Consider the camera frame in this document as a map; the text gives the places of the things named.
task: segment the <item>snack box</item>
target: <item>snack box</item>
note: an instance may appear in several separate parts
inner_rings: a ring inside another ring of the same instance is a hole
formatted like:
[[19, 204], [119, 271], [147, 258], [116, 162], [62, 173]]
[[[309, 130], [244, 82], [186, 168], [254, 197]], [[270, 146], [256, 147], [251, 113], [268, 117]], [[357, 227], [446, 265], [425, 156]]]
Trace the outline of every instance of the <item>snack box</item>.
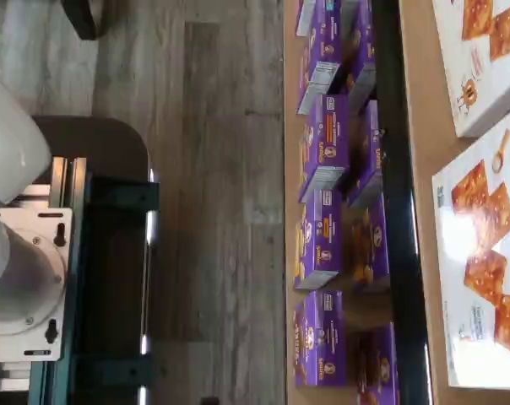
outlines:
[[356, 289], [380, 292], [390, 288], [384, 198], [364, 210], [351, 226], [350, 260]]
[[450, 386], [510, 389], [510, 113], [433, 177]]
[[398, 366], [393, 323], [360, 335], [358, 403], [399, 405]]
[[316, 0], [297, 0], [296, 36], [307, 36], [312, 23]]
[[381, 133], [376, 100], [367, 103], [361, 130], [354, 139], [351, 136], [350, 149], [350, 172], [354, 184], [345, 201], [351, 208], [365, 208], [372, 204], [383, 190]]
[[360, 0], [351, 40], [356, 55], [345, 80], [345, 87], [349, 96], [349, 108], [357, 113], [375, 89], [372, 0]]
[[296, 238], [296, 289], [318, 289], [341, 272], [341, 194], [316, 190], [302, 209]]
[[301, 137], [301, 184], [304, 203], [314, 190], [330, 190], [349, 173], [347, 96], [317, 95]]
[[[316, 1], [298, 0], [296, 2], [296, 36], [308, 36]], [[359, 0], [342, 0], [341, 2], [341, 36], [348, 35], [354, 22]]]
[[301, 58], [298, 114], [309, 113], [314, 96], [328, 91], [341, 65], [340, 9], [341, 0], [315, 2], [307, 46]]
[[479, 137], [510, 111], [510, 0], [432, 0], [456, 134]]
[[345, 319], [340, 291], [313, 291], [294, 311], [297, 386], [345, 384]]

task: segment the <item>purple box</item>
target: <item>purple box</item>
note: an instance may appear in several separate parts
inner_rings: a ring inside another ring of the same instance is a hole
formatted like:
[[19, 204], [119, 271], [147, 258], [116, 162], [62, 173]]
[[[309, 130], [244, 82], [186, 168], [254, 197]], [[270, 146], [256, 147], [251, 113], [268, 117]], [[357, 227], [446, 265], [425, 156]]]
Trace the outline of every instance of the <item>purple box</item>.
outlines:
[[318, 289], [341, 272], [341, 203], [341, 193], [316, 190], [304, 205], [297, 226], [296, 289]]
[[345, 319], [340, 291], [313, 291], [295, 308], [297, 386], [345, 384]]
[[354, 113], [364, 106], [375, 88], [375, 46], [372, 27], [372, 0], [360, 0], [352, 33], [357, 51], [345, 82], [349, 108]]
[[398, 367], [393, 324], [360, 337], [360, 405], [399, 405]]
[[298, 114], [308, 114], [314, 96], [328, 91], [342, 62], [340, 9], [341, 0], [315, 2], [307, 46], [301, 58]]
[[296, 36], [307, 36], [312, 23], [316, 0], [297, 0]]
[[351, 143], [351, 177], [355, 184], [347, 193], [345, 202], [351, 208], [366, 208], [383, 190], [381, 133], [375, 100], [367, 103], [359, 136]]
[[379, 194], [351, 227], [350, 259], [357, 289], [380, 292], [390, 287], [386, 232], [384, 198]]
[[301, 138], [301, 187], [304, 203], [317, 189], [331, 190], [349, 173], [347, 96], [318, 95]]

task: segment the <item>wooden floor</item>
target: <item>wooden floor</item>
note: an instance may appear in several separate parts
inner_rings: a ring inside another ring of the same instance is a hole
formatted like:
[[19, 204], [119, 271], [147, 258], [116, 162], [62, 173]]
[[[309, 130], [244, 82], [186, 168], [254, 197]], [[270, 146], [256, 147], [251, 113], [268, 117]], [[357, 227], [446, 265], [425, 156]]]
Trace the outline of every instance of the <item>wooden floor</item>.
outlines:
[[94, 6], [106, 32], [81, 42], [58, 1], [0, 0], [0, 79], [32, 114], [113, 117], [148, 145], [152, 403], [285, 403], [281, 0]]

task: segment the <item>metal mounting plate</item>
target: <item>metal mounting plate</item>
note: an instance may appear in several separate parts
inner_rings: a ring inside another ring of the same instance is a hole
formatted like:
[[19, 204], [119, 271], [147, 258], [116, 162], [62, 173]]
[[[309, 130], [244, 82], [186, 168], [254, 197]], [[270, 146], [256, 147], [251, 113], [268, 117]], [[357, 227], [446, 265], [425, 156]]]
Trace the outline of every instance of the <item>metal mounting plate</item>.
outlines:
[[[1, 208], [0, 220], [30, 243], [37, 236], [37, 246], [50, 258], [55, 274], [62, 278], [33, 319], [21, 320], [26, 327], [0, 325], [0, 362], [58, 360], [62, 353], [63, 285], [68, 276], [73, 212], [70, 208]], [[63, 246], [54, 243], [59, 224], [65, 227]], [[46, 331], [52, 320], [56, 322], [57, 336], [48, 343]]]

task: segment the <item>chair leg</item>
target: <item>chair leg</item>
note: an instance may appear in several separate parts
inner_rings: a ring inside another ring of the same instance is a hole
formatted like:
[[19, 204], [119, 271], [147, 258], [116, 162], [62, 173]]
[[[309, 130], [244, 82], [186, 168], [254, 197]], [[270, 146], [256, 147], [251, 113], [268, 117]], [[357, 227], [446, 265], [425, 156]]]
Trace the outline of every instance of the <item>chair leg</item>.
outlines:
[[97, 39], [97, 29], [90, 10], [90, 0], [62, 0], [63, 9], [81, 40]]

